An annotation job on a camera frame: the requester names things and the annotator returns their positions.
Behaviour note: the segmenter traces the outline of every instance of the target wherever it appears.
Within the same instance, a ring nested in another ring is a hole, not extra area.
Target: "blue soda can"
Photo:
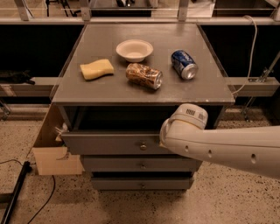
[[[192,79],[199,69],[192,57],[183,50],[174,52],[171,56],[171,62],[183,80]]]

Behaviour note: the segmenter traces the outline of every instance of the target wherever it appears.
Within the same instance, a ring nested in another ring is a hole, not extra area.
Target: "white bowl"
[[[141,39],[129,39],[116,47],[116,52],[128,62],[141,62],[153,52],[150,43]]]

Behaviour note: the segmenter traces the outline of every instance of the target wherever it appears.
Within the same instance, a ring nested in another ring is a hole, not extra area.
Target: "yellow sponge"
[[[86,65],[80,65],[85,80],[93,80],[104,74],[113,74],[114,68],[108,59],[99,59]]]

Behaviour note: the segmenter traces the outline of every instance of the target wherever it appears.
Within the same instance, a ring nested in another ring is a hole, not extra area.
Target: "can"
[[[199,69],[193,58],[183,50],[174,52],[171,56],[171,62],[176,72],[183,80],[192,79]]]
[[[138,63],[130,63],[126,69],[126,77],[138,85],[158,89],[163,82],[163,73],[157,69]]]

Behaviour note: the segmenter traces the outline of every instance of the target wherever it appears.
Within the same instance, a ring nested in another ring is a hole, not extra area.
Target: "cabinet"
[[[130,83],[128,62],[116,54],[126,39],[152,43],[142,63],[164,74],[160,89]],[[181,80],[171,54],[184,49],[199,66],[193,80]],[[107,58],[115,73],[85,81],[80,64]],[[100,190],[188,189],[201,162],[160,147],[159,131],[178,105],[191,102],[209,114],[208,128],[235,102],[196,24],[88,24],[52,100],[69,132],[62,135],[72,154],[81,155]]]

